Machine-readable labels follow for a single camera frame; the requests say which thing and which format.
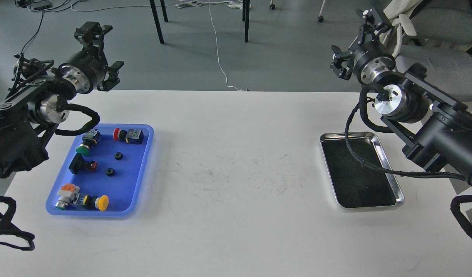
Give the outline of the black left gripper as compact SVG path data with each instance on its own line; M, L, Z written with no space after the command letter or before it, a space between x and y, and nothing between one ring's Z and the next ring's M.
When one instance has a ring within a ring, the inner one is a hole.
M72 83L77 93L90 93L96 87L99 91L107 92L120 82L118 74L124 61L107 66L103 55L104 36L112 29L112 26L102 26L98 22L86 22L76 28L74 37L82 45L82 51L72 55L58 70L62 78Z

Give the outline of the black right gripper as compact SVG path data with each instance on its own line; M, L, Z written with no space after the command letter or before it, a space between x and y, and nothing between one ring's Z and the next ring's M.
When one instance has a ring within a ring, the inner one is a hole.
M385 48L380 36L388 33L392 29L391 21L380 8L370 8L366 10L356 10L362 19L358 36L351 46L351 51L345 52L332 45L333 61L330 69L340 79L349 80L352 73L357 77L362 85L379 82L380 74L395 69L395 59ZM351 69L347 62L351 57Z

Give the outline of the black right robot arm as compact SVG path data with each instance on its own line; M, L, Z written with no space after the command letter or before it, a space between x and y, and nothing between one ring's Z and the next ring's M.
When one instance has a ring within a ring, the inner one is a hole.
M382 10L357 10L361 25L347 51L332 45L330 68L338 78L355 75L362 85L359 101L345 125L345 143L362 165L377 172L413 178L451 178L472 187L472 114L467 105L428 83L427 69L414 63L406 72L395 70L395 59L380 42L379 35L392 28ZM349 142L349 125L355 113L368 128L394 133L404 143L407 159L423 168L404 172L379 167L359 156ZM472 195L452 199L450 210L472 239L472 223L460 206L472 203Z

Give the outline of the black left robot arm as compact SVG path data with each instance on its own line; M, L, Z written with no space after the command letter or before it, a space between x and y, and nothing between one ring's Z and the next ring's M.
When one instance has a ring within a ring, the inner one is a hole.
M0 179L48 160L46 146L54 134L77 136L99 124L97 112L69 100L119 83L124 62L108 65L104 54L104 37L111 30L98 22L77 28L74 37L82 49L58 68L53 60L17 55L13 86L0 102Z

